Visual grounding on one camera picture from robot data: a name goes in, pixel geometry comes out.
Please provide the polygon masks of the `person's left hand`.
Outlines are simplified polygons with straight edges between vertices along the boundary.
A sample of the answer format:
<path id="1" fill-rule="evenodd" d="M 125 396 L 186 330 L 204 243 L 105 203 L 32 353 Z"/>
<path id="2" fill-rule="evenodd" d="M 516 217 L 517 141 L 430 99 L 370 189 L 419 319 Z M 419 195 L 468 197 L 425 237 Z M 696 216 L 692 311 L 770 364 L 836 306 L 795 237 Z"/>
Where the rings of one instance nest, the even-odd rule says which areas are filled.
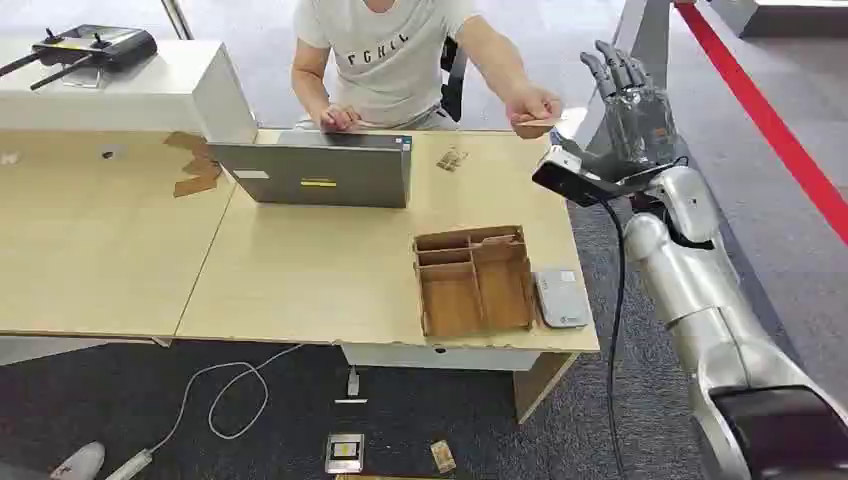
<path id="1" fill-rule="evenodd" d="M 519 86 L 504 100 L 512 130 L 522 139 L 536 139 L 548 133 L 561 119 L 561 100 L 540 87 Z"/>

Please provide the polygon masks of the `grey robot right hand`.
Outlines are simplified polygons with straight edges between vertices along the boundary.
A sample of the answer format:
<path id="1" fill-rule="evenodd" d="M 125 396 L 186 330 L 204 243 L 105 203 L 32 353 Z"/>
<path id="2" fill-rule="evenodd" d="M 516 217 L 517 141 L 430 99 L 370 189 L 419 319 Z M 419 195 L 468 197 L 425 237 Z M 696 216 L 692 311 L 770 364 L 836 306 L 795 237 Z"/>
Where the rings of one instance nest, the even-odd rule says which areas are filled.
<path id="1" fill-rule="evenodd" d="M 583 168 L 609 182 L 678 161 L 678 134 L 670 101 L 643 63 L 597 40 L 599 57 L 583 52 L 580 60 L 596 81 L 604 105 L 602 126 L 610 147 L 583 154 Z"/>

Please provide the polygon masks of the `person's right hand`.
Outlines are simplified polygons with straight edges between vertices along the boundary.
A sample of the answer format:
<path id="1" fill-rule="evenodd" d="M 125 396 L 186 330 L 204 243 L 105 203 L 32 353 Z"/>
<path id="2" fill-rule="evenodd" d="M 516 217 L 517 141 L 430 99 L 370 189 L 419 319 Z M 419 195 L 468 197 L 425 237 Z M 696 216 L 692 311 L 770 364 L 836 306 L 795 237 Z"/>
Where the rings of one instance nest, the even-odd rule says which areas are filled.
<path id="1" fill-rule="evenodd" d="M 318 124 L 325 132 L 352 132 L 360 127 L 360 115 L 350 106 L 328 105 L 318 117 Z"/>

